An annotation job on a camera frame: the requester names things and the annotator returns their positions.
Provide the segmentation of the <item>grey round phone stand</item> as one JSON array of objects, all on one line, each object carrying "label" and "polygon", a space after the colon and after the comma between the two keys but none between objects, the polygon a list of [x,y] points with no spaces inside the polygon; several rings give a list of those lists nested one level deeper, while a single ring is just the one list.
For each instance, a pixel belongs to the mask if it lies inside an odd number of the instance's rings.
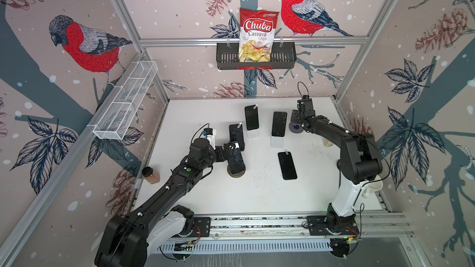
[{"label": "grey round phone stand", "polygon": [[293,123],[289,123],[289,131],[292,132],[292,133],[302,133],[301,130],[299,130],[299,124],[293,124]]}]

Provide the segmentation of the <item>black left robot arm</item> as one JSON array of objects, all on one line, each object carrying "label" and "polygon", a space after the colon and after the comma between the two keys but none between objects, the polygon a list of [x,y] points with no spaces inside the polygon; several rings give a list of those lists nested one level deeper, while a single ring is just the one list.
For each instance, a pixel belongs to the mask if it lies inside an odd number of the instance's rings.
[{"label": "black left robot arm", "polygon": [[237,142],[214,147],[206,138],[193,141],[165,184],[126,216],[107,223],[94,263],[98,267],[143,267],[151,253],[175,235],[189,234],[194,212],[177,201],[203,179],[204,169],[237,152]]}]

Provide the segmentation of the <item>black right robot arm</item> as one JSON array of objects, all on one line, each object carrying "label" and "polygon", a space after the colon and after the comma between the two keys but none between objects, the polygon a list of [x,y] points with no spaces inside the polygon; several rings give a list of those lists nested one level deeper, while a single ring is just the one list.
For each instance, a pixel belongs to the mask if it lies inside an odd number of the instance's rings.
[{"label": "black right robot arm", "polygon": [[304,95],[297,102],[291,123],[303,131],[319,135],[340,149],[337,168],[341,173],[338,193],[329,204],[326,216],[327,229],[338,233],[355,222],[354,206],[365,186],[376,180],[383,167],[374,136],[358,134],[316,115],[312,99]]}]

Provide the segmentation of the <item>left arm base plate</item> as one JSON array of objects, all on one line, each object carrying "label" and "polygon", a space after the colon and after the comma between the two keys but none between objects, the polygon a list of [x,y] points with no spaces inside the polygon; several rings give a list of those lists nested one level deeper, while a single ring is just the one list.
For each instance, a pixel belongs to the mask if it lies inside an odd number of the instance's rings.
[{"label": "left arm base plate", "polygon": [[190,239],[197,239],[199,237],[209,237],[211,229],[210,217],[195,217],[192,224],[186,221],[184,230],[177,234],[176,237],[184,237]]}]

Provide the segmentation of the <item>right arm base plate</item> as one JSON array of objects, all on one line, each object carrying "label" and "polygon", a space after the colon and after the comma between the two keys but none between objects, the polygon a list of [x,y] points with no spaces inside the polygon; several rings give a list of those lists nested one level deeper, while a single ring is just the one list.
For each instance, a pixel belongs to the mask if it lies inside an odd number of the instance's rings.
[{"label": "right arm base plate", "polygon": [[334,224],[327,221],[326,216],[307,216],[303,226],[311,236],[359,236],[360,230],[355,220],[356,215],[337,218]]}]

